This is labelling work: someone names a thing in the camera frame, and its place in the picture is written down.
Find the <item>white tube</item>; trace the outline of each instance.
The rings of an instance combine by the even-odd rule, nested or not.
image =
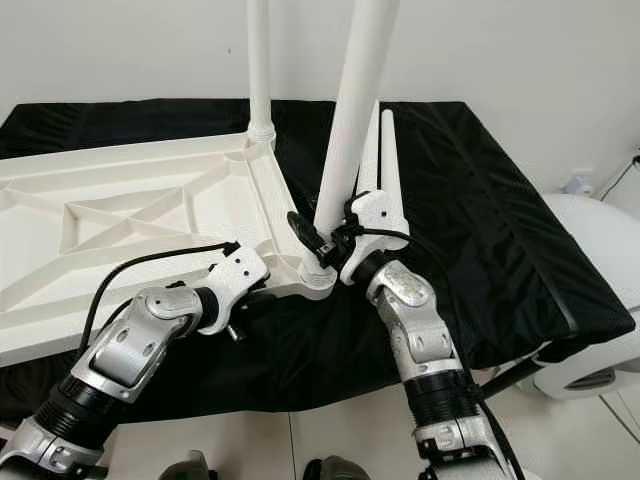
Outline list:
[[[360,170],[358,170],[357,193],[378,189],[378,132],[380,130],[380,102],[376,100],[367,130],[367,139],[362,150]]]
[[[396,128],[391,110],[382,112],[382,138],[380,143],[382,150],[380,167],[382,190],[389,194],[393,218],[404,218],[402,187],[400,185],[400,171],[398,167],[398,150],[396,147]]]
[[[314,225],[329,236],[351,197],[399,0],[356,0]]]
[[[254,142],[270,142],[276,132],[271,121],[269,71],[269,0],[247,1],[251,120],[247,134]]]

